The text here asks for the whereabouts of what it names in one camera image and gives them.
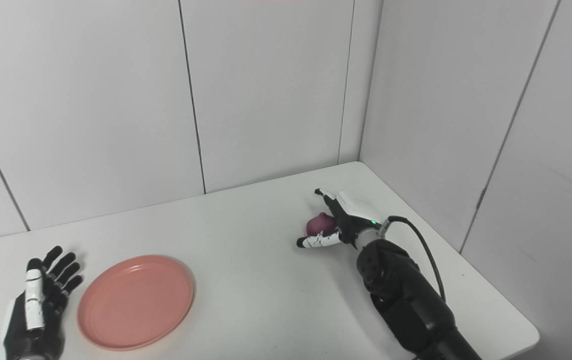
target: white table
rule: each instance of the white table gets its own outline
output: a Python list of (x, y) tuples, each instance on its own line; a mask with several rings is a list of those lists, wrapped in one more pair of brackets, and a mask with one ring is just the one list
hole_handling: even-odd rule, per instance
[[(313, 194), (317, 187), (346, 190), (374, 205), (382, 219), (399, 214), (418, 226), (459, 329), (484, 360), (511, 358), (539, 341), (516, 308), (359, 162), (0, 237), (0, 333), (8, 300), (22, 290), (27, 260), (60, 244), (80, 255), (85, 276), (65, 313), (62, 360), (411, 359), (373, 309), (355, 249), (295, 246), (306, 221), (326, 211)], [(388, 239), (435, 284), (409, 228), (391, 227)], [(150, 253), (175, 257), (192, 271), (196, 292), (184, 321), (139, 350), (116, 353), (89, 344), (76, 326), (88, 284), (116, 262)]]

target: black joint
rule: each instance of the black joint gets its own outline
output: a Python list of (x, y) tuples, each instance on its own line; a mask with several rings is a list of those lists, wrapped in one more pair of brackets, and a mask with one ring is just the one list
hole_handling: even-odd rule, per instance
[(307, 236), (304, 237), (300, 237), (299, 239), (297, 239), (297, 247), (298, 248), (305, 248), (304, 246), (304, 240), (306, 239)]
[(56, 308), (55, 313), (60, 314), (60, 313), (64, 312), (67, 305), (68, 305), (68, 296), (61, 297), (59, 299), (59, 302), (55, 306), (55, 308)]

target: robotic hand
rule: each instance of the robotic hand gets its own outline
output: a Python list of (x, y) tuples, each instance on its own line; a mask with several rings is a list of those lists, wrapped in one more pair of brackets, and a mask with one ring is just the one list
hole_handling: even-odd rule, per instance
[(6, 360), (58, 360), (64, 351), (61, 315), (68, 297), (82, 282), (74, 253), (55, 246), (44, 260), (31, 259), (26, 268), (26, 290), (12, 305), (4, 337)]
[[(420, 231), (402, 216), (377, 221), (377, 212), (341, 191), (337, 196), (316, 189), (336, 221), (332, 230), (297, 239), (300, 248), (319, 248), (341, 242), (360, 250), (357, 270), (379, 314), (414, 360), (481, 360), (459, 333), (446, 305), (437, 265)], [(408, 253), (386, 240), (391, 223), (405, 223), (420, 239), (432, 265), (441, 296), (421, 274)]]

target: white robotic finger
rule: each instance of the white robotic finger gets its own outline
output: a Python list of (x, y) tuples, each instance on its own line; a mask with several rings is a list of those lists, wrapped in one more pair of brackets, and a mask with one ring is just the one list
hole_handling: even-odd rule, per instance
[(26, 271), (26, 292), (23, 303), (26, 316), (26, 330), (44, 327), (44, 317), (41, 310), (41, 303), (43, 302), (41, 281), (41, 271), (39, 269)]
[(297, 239), (299, 248), (323, 248), (341, 243), (338, 228), (332, 233), (321, 233), (313, 236), (304, 236)]

